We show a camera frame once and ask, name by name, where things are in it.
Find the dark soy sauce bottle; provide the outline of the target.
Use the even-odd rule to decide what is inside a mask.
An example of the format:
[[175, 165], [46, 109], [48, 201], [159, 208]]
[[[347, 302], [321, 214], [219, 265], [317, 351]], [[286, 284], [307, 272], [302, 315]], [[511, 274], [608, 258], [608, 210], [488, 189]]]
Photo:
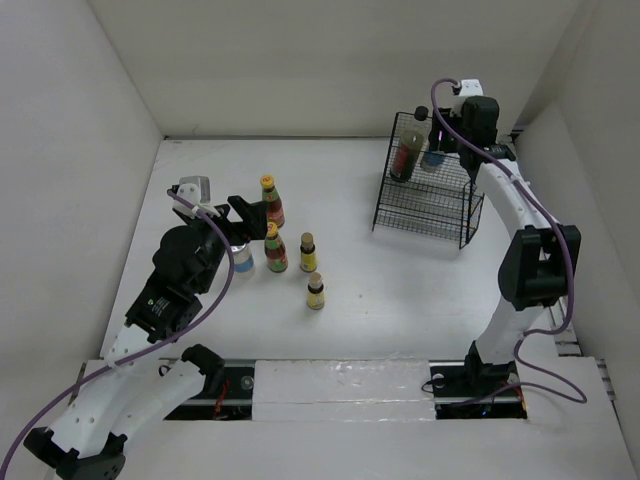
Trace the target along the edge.
[[404, 183], [411, 179], [425, 143], [428, 116], [429, 109], [426, 106], [418, 106], [411, 116], [402, 120], [398, 146], [390, 167], [393, 180]]

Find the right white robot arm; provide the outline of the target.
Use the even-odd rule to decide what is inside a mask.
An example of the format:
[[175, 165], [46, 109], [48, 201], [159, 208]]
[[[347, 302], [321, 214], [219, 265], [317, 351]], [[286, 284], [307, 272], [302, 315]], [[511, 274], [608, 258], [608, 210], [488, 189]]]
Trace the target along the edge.
[[435, 393], [464, 402], [495, 398], [519, 383], [509, 379], [535, 322], [561, 298], [574, 300], [581, 233], [558, 222], [523, 179], [512, 149], [497, 141], [499, 106], [486, 96], [461, 96], [452, 109], [435, 108], [429, 149], [456, 153], [471, 183], [491, 200], [511, 242], [498, 269], [500, 300], [489, 324], [472, 342], [464, 364], [433, 371]]

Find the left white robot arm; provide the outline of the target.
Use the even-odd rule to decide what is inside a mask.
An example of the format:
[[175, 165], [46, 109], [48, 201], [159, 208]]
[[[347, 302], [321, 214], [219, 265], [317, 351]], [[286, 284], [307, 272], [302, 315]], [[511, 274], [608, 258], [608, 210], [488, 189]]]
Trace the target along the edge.
[[154, 269], [125, 315], [99, 370], [66, 390], [74, 401], [46, 427], [30, 421], [19, 438], [61, 479], [114, 479], [142, 428], [184, 401], [212, 396], [224, 381], [224, 360], [201, 344], [187, 347], [154, 384], [158, 360], [210, 314], [199, 300], [234, 246], [262, 240], [267, 205], [230, 196], [212, 208], [170, 191], [183, 225], [168, 230], [152, 257]]

